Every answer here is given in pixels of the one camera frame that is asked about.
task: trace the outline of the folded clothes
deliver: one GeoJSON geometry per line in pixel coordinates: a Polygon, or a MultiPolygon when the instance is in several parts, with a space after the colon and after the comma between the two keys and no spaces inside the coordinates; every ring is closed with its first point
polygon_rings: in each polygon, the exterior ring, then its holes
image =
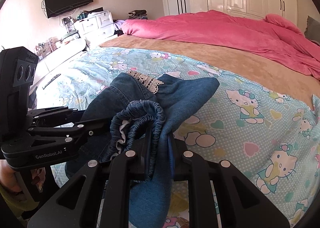
{"type": "Polygon", "coordinates": [[[83,121],[113,117],[110,132],[88,138],[79,150],[79,157],[66,163],[67,176],[72,176],[90,159],[105,162],[130,149],[132,142],[139,138],[135,137],[139,126],[152,122],[149,173],[152,179],[131,189],[129,220],[139,228],[161,228],[171,194],[167,135],[196,113],[218,86],[217,79],[210,77],[180,80],[164,74],[157,80],[131,70],[127,74],[120,73],[110,87],[89,104],[82,117],[83,121]]]}
{"type": "Polygon", "coordinates": [[[141,20],[143,20],[143,19],[148,19],[148,17],[147,17],[147,14],[143,14],[143,15],[140,15],[140,16],[133,16],[133,17],[130,17],[129,18],[129,20],[132,20],[132,19],[141,19],[141,20]]]}
{"type": "Polygon", "coordinates": [[[131,18],[133,16],[142,16],[142,15],[147,15],[147,11],[146,10],[134,10],[134,11],[128,13],[129,18],[131,18]]]}

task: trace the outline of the human hand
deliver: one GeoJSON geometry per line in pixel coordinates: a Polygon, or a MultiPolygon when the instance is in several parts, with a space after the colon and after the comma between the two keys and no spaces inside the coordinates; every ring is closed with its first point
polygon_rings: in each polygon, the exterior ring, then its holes
{"type": "MultiPolygon", "coordinates": [[[[3,187],[12,192],[20,192],[22,189],[15,177],[15,172],[7,163],[6,160],[0,160],[0,183],[3,187]]],[[[35,184],[39,189],[42,188],[45,181],[45,169],[31,170],[32,184],[35,184]]]]}

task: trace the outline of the hello kitty bedsheet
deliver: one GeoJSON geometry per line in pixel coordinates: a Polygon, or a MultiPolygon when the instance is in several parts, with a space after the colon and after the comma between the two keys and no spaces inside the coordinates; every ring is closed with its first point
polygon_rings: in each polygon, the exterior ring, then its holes
{"type": "MultiPolygon", "coordinates": [[[[181,79],[216,77],[220,82],[217,92],[174,132],[175,137],[206,160],[231,161],[292,226],[318,192],[320,99],[316,96],[314,109],[310,109],[301,101],[232,72],[152,50],[96,48],[62,67],[61,76],[44,90],[38,88],[37,108],[86,109],[120,72],[128,69],[155,78],[162,74],[181,79]]],[[[53,169],[64,183],[63,165],[53,169]]],[[[188,185],[174,182],[164,228],[187,227],[188,219],[188,185]]]]}

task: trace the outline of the white dresser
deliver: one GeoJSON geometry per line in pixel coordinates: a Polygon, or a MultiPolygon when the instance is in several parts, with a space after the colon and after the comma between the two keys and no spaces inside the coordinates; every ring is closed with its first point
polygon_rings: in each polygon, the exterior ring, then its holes
{"type": "Polygon", "coordinates": [[[74,26],[90,48],[117,37],[114,36],[115,28],[110,11],[103,11],[90,18],[76,21],[74,26]]]}

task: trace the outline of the dresser drawer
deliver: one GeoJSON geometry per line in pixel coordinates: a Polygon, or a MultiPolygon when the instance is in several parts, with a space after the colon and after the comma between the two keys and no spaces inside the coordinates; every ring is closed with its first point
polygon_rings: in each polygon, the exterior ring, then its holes
{"type": "Polygon", "coordinates": [[[103,28],[98,29],[94,32],[89,32],[84,37],[86,38],[88,45],[91,47],[95,47],[100,45],[101,43],[105,42],[105,40],[114,35],[115,28],[113,27],[113,24],[109,24],[103,28]]]}
{"type": "Polygon", "coordinates": [[[90,19],[84,19],[79,23],[80,29],[79,31],[82,34],[89,33],[91,31],[94,31],[98,29],[97,19],[96,17],[90,18],[90,19]]]}
{"type": "Polygon", "coordinates": [[[103,13],[101,15],[98,15],[96,18],[97,18],[99,28],[102,28],[104,26],[107,26],[113,23],[111,13],[103,13]]]}

